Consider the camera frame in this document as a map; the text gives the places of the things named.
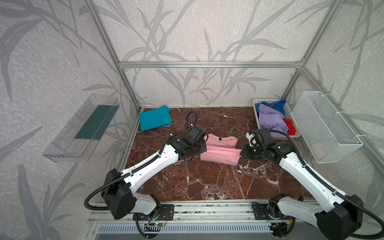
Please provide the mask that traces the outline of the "purple t-shirt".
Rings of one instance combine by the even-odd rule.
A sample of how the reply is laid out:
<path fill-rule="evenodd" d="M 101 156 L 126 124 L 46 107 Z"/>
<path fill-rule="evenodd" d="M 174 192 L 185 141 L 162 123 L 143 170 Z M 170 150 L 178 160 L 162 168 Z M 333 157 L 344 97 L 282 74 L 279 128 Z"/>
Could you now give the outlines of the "purple t-shirt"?
<path fill-rule="evenodd" d="M 259 110 L 258 119 L 261 129 L 266 128 L 268 130 L 280 131 L 287 134 L 288 127 L 284 122 L 285 116 L 262 104 L 260 104 Z"/>

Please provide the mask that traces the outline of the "pink t-shirt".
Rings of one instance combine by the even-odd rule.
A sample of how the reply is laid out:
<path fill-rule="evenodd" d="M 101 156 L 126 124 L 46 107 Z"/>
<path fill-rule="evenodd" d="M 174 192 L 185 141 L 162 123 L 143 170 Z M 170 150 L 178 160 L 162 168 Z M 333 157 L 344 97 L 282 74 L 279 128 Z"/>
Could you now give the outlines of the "pink t-shirt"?
<path fill-rule="evenodd" d="M 236 166 L 242 151 L 236 148 L 237 143 L 236 137 L 218 137 L 209 134 L 206 139 L 207 151 L 200 155 L 200 159 L 206 162 Z"/>

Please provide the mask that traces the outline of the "white plastic laundry basket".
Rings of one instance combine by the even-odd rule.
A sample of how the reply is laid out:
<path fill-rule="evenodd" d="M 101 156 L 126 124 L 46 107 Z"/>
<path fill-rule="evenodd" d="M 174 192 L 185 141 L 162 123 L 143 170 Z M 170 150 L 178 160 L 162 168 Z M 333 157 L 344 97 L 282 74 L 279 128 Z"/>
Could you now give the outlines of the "white plastic laundry basket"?
<path fill-rule="evenodd" d="M 285 100 L 253 99 L 253 107 L 259 129 L 280 131 L 291 138 L 301 136 L 291 115 L 291 108 Z"/>

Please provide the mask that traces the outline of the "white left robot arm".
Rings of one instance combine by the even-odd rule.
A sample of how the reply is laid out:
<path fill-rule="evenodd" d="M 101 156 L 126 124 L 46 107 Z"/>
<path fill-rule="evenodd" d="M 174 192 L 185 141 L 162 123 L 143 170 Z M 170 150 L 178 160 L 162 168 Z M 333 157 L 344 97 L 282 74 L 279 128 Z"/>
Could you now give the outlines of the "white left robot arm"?
<path fill-rule="evenodd" d="M 101 191 L 108 210 L 116 220 L 128 214 L 144 215 L 156 219 L 161 213 L 159 200 L 153 195 L 138 193 L 141 186 L 166 167 L 193 158 L 207 151 L 208 135 L 197 126 L 191 126 L 180 135 L 170 135 L 160 150 L 140 163 L 118 172 L 111 170 L 105 184 L 124 177 Z"/>

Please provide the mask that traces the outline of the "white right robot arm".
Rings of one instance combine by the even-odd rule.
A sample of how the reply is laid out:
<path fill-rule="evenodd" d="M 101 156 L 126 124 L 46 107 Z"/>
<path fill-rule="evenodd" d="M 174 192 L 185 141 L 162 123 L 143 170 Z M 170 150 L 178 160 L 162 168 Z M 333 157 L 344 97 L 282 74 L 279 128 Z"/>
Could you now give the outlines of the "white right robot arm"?
<path fill-rule="evenodd" d="M 316 199 L 311 205 L 290 197 L 277 200 L 283 215 L 317 227 L 328 240 L 345 240 L 362 226 L 363 201 L 356 195 L 350 202 L 347 195 L 320 176 L 300 156 L 294 143 L 276 142 L 267 129 L 250 131 L 242 157 L 248 160 L 270 160 L 291 174 Z"/>

